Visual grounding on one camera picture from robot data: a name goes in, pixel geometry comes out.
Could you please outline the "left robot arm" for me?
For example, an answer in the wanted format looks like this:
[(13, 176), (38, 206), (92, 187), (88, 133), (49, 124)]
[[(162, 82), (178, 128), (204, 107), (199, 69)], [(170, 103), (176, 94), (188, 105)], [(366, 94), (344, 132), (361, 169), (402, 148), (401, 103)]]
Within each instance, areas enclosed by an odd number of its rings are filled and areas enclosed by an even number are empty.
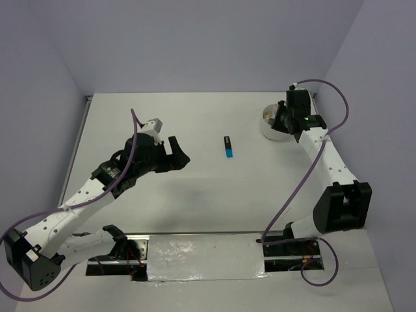
[(122, 258), (135, 244), (114, 225), (103, 226), (94, 233), (75, 235), (100, 209), (110, 205), (137, 179), (150, 173), (181, 170), (190, 157), (176, 137), (168, 139), (171, 154), (155, 137), (137, 133), (123, 149), (101, 163), (85, 184), (66, 203), (51, 211), (39, 223), (24, 231), (12, 226), (3, 236), (6, 259), (32, 291), (49, 286), (59, 273), (96, 255)]

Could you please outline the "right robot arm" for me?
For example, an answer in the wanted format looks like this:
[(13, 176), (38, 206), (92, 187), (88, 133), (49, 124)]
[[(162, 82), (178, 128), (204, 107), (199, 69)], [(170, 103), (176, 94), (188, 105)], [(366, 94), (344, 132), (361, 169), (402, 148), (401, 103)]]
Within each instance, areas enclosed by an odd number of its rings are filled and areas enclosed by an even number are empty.
[(306, 237), (363, 228), (371, 186), (360, 182), (345, 165), (322, 116), (311, 112), (309, 92), (295, 87), (286, 91), (286, 99), (278, 102), (271, 128), (294, 137), (311, 159), (323, 189), (309, 216), (285, 226), (283, 249), (297, 254), (306, 245)]

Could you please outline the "blue black highlighter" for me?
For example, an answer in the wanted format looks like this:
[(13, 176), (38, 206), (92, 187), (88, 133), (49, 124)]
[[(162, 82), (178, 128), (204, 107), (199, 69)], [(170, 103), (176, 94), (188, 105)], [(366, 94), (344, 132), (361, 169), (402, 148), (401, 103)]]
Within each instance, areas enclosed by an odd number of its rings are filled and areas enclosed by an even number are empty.
[(233, 158), (233, 150), (231, 146), (231, 140), (229, 136), (224, 137), (224, 148), (227, 158)]

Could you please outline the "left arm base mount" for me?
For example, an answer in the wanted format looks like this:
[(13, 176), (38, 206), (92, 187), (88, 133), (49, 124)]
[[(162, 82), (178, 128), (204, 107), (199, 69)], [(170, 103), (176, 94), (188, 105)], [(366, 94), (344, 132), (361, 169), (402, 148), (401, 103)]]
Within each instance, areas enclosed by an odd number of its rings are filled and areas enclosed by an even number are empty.
[(131, 281), (148, 281), (149, 235), (129, 234), (127, 244), (109, 255), (87, 261), (86, 276), (121, 276)]

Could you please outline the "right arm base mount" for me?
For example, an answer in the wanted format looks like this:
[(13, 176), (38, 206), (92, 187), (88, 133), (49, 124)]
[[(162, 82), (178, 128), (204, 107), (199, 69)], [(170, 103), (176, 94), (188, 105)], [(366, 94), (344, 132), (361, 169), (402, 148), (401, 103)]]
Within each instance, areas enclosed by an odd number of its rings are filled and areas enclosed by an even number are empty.
[(310, 261), (312, 263), (307, 265), (306, 270), (324, 269), (319, 244), (316, 240), (270, 244), (288, 238), (289, 236), (282, 230), (269, 232), (265, 238), (267, 244), (261, 244), (261, 239), (256, 240), (256, 243), (263, 248), (265, 272), (299, 271), (302, 265)]

